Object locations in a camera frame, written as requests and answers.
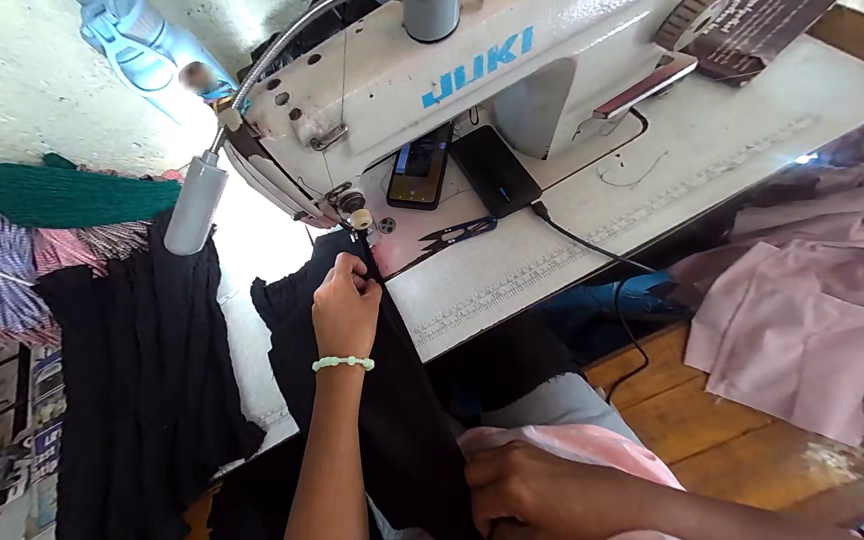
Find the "charging cable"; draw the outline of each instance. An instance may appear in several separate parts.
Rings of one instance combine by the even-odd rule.
[[[609,259],[612,259],[613,261],[618,261],[621,263],[630,264],[632,266],[635,266],[636,268],[639,268],[641,270],[645,270],[646,272],[648,272],[650,274],[654,274],[656,272],[656,270],[654,268],[650,268],[650,267],[642,264],[641,262],[636,262],[636,261],[630,259],[629,257],[622,256],[621,254],[611,252],[611,251],[606,250],[604,248],[600,248],[599,246],[596,246],[594,243],[589,242],[587,240],[583,240],[578,235],[573,234],[572,232],[569,232],[564,227],[561,227],[558,223],[552,221],[552,217],[549,215],[549,209],[546,207],[546,204],[542,201],[532,202],[532,212],[534,212],[535,215],[537,215],[538,217],[540,217],[542,219],[542,221],[544,221],[545,223],[548,223],[549,226],[551,226],[553,229],[555,229],[559,233],[562,233],[563,235],[568,237],[570,240],[572,240],[574,242],[578,242],[582,246],[594,251],[595,253],[602,254],[602,255],[608,257]],[[606,393],[606,403],[609,405],[612,404],[613,394],[616,393],[616,388],[618,388],[619,385],[625,383],[626,381],[631,379],[632,376],[639,374],[640,372],[642,372],[643,369],[645,369],[646,367],[649,366],[649,355],[645,353],[644,349],[642,349],[642,345],[639,343],[639,339],[637,339],[636,335],[632,333],[632,329],[629,327],[629,323],[626,322],[625,317],[622,315],[622,310],[619,309],[619,307],[618,307],[619,295],[622,292],[622,288],[625,287],[625,283],[628,282],[629,280],[630,280],[630,277],[626,277],[626,278],[620,280],[618,282],[618,284],[615,286],[615,295],[613,297],[613,305],[615,308],[615,314],[618,316],[619,322],[622,323],[622,328],[624,328],[625,332],[629,335],[629,338],[631,339],[631,344],[634,345],[635,349],[637,349],[638,352],[642,355],[642,360],[644,362],[642,363],[642,365],[633,369],[629,373],[623,374],[622,376],[620,376],[619,379],[615,383],[612,384],[612,387]]]

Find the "green yarn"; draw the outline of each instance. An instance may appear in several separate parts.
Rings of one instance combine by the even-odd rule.
[[[174,180],[74,170],[74,163],[57,154],[43,163],[0,163],[0,213],[15,225],[79,229],[152,219],[176,205],[182,188]]]

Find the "thread snips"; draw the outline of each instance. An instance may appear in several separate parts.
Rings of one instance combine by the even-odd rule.
[[[439,251],[448,248],[450,245],[456,242],[468,240],[472,237],[478,237],[483,233],[492,231],[497,226],[498,219],[489,215],[483,217],[482,219],[475,219],[472,221],[461,223],[459,225],[453,225],[452,227],[445,227],[442,230],[430,232],[422,238],[419,238],[418,241],[424,242],[428,240],[434,240],[431,244],[422,248],[422,251],[428,252],[428,254],[431,255],[433,253],[438,253]]]

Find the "bracelet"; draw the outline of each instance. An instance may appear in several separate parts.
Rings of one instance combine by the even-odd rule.
[[[321,360],[312,362],[312,371],[318,372],[324,367],[337,366],[339,364],[348,364],[350,366],[361,364],[362,367],[366,368],[366,371],[372,371],[372,368],[376,367],[376,361],[371,358],[356,358],[355,356],[340,358],[339,356],[326,356]]]

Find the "concrete wall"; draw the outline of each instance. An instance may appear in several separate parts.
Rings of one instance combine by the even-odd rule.
[[[152,0],[230,72],[303,10],[306,0]],[[186,164],[214,135],[214,116],[189,96],[187,126],[129,92],[79,38],[75,0],[0,0],[0,161],[73,162],[141,175]]]

